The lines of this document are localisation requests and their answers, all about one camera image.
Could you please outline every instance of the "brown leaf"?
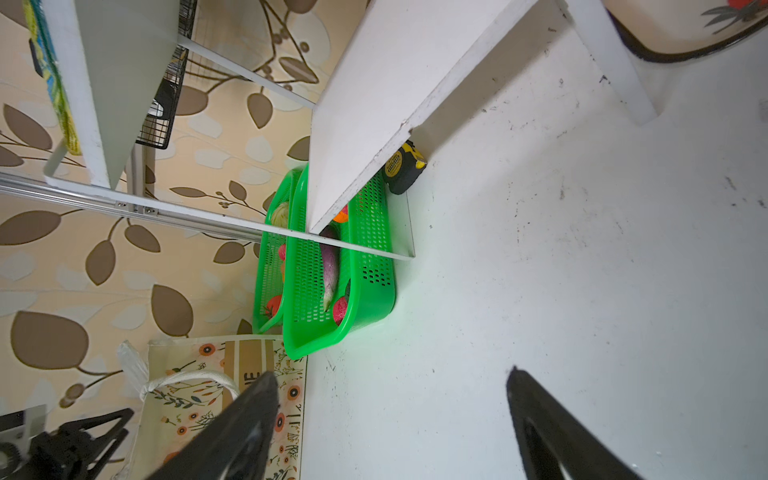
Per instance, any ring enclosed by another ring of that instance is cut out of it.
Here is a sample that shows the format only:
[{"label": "brown leaf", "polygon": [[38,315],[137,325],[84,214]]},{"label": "brown leaf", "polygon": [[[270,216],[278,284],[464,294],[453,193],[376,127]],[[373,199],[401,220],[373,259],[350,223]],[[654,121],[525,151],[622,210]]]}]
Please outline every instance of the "brown leaf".
[{"label": "brown leaf", "polygon": [[237,335],[252,335],[253,327],[245,319],[240,321],[240,325],[237,326]]},{"label": "brown leaf", "polygon": [[245,191],[245,187],[238,184],[235,180],[230,180],[230,193],[238,200],[245,200],[248,196],[248,192]]},{"label": "brown leaf", "polygon": [[251,94],[248,96],[248,113],[257,128],[264,128],[272,118],[272,101],[265,94]]},{"label": "brown leaf", "polygon": [[88,353],[88,332],[63,316],[21,311],[11,326],[11,348],[26,366],[70,369],[80,365]]},{"label": "brown leaf", "polygon": [[272,199],[275,197],[275,194],[277,192],[272,192],[270,196],[264,199],[264,203],[261,204],[262,207],[264,207],[264,211],[267,211],[270,209],[270,205],[272,204]]},{"label": "brown leaf", "polygon": [[310,136],[300,138],[288,149],[288,156],[296,160],[310,160]]},{"label": "brown leaf", "polygon": [[147,252],[159,253],[160,242],[155,235],[141,225],[131,225],[125,229],[125,239],[131,242],[135,247],[139,247]]},{"label": "brown leaf", "polygon": [[165,285],[152,287],[152,316],[163,333],[185,336],[192,330],[194,315],[189,301],[176,290]]},{"label": "brown leaf", "polygon": [[24,16],[23,2],[19,0],[0,0],[0,13],[27,28],[27,18]]},{"label": "brown leaf", "polygon": [[319,82],[319,79],[317,78],[317,75],[315,75],[315,72],[312,71],[312,68],[298,58],[280,57],[279,62],[280,65],[283,66],[283,70],[296,80],[304,81],[308,84]]},{"label": "brown leaf", "polygon": [[154,172],[149,165],[144,165],[144,182],[147,185],[152,185],[155,182]]},{"label": "brown leaf", "polygon": [[214,256],[214,263],[235,263],[245,255],[245,247],[238,242],[226,242],[219,247]]},{"label": "brown leaf", "polygon": [[24,161],[17,154],[8,148],[0,147],[0,167],[18,167],[23,164]]},{"label": "brown leaf", "polygon": [[205,197],[205,192],[192,187],[173,187],[170,189],[170,191],[174,192],[176,195],[181,195],[182,197]]},{"label": "brown leaf", "polygon": [[312,10],[317,0],[285,0],[286,7],[294,13],[307,13]]},{"label": "brown leaf", "polygon": [[96,285],[106,282],[114,271],[115,254],[110,240],[102,240],[96,244],[85,259],[85,272]]},{"label": "brown leaf", "polygon": [[0,224],[0,245],[21,245],[45,237],[61,223],[61,216],[47,210],[30,210]]},{"label": "brown leaf", "polygon": [[21,113],[10,105],[3,105],[2,115],[8,128],[30,147],[51,150],[53,140],[51,135],[36,121]]},{"label": "brown leaf", "polygon": [[207,93],[184,85],[181,87],[181,96],[176,106],[176,115],[194,115],[205,110],[207,106]]}]

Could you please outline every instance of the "yellow label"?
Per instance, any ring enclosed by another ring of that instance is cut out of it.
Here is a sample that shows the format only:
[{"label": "yellow label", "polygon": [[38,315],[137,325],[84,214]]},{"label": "yellow label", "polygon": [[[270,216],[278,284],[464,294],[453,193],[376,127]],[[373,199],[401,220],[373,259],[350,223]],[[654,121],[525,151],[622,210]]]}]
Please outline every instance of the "yellow label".
[{"label": "yellow label", "polygon": [[387,177],[392,178],[400,171],[400,167],[402,167],[402,153],[398,150],[384,164],[384,173]]}]

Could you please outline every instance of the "green plastic basket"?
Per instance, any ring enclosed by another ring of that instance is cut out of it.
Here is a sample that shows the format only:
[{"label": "green plastic basket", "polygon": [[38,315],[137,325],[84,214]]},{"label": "green plastic basket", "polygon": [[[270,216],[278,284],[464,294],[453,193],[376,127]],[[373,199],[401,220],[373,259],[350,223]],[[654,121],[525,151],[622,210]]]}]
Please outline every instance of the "green plastic basket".
[{"label": "green plastic basket", "polygon": [[[282,202],[293,202],[293,192],[301,176],[301,169],[296,168],[288,172],[280,183],[275,196],[270,204],[270,209],[266,212],[264,223],[271,225],[270,218],[272,213]],[[283,321],[283,310],[280,305],[277,313],[271,319],[265,314],[266,303],[275,295],[283,293],[283,272],[280,266],[283,261],[277,255],[281,245],[286,242],[284,235],[263,232],[261,235],[261,247],[259,249],[259,267],[256,275],[256,298],[253,300],[253,333],[264,333],[275,325],[280,325]]]},{"label": "green plastic basket", "polygon": [[[291,230],[306,224],[306,169],[290,212]],[[389,216],[384,182],[378,173],[349,202],[349,222],[337,224],[341,240],[391,251]],[[341,325],[333,321],[333,304],[344,295],[351,280],[349,304]],[[286,283],[283,293],[283,341],[294,360],[340,342],[350,330],[381,320],[395,305],[395,271],[392,260],[378,255],[341,249],[339,285],[331,308],[323,312],[323,261],[319,243],[288,238]]]}]

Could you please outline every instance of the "white rope handle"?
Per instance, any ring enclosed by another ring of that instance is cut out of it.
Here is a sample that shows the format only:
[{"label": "white rope handle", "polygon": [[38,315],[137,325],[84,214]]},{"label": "white rope handle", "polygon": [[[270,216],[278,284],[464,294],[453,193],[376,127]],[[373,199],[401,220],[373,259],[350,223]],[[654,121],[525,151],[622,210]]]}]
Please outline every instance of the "white rope handle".
[{"label": "white rope handle", "polygon": [[229,376],[224,375],[222,372],[214,372],[213,370],[202,369],[194,370],[191,372],[179,372],[173,375],[160,377],[159,379],[150,380],[141,387],[139,397],[143,402],[149,392],[152,392],[153,390],[160,388],[163,385],[170,385],[171,383],[183,382],[184,380],[193,379],[206,379],[217,382],[219,385],[230,391],[232,394],[232,400],[235,400],[240,394],[240,389],[237,388],[237,385],[235,385],[235,382]]}]

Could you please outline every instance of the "red ball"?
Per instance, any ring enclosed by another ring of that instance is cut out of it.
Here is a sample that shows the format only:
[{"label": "red ball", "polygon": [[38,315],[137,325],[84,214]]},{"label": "red ball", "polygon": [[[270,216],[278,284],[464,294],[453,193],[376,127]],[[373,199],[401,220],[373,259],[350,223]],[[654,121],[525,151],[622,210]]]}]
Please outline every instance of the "red ball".
[{"label": "red ball", "polygon": [[341,321],[344,320],[346,315],[347,299],[345,296],[341,297],[333,304],[333,321],[336,325],[341,325]]}]

